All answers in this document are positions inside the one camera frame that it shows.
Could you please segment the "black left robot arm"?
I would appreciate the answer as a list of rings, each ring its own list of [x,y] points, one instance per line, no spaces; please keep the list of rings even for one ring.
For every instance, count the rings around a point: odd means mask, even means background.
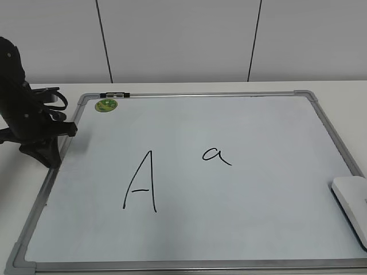
[[[77,126],[67,122],[68,101],[58,87],[32,89],[25,79],[18,48],[1,38],[1,143],[19,144],[19,151],[47,168],[61,164],[60,136],[74,137]]]

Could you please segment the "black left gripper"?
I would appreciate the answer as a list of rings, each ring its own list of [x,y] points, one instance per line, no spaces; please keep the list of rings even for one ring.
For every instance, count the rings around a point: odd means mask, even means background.
[[[1,116],[8,125],[1,129],[1,143],[22,144],[19,147],[21,153],[47,168],[57,168],[61,164],[57,137],[73,137],[77,133],[74,122],[53,120],[43,111],[1,110]]]

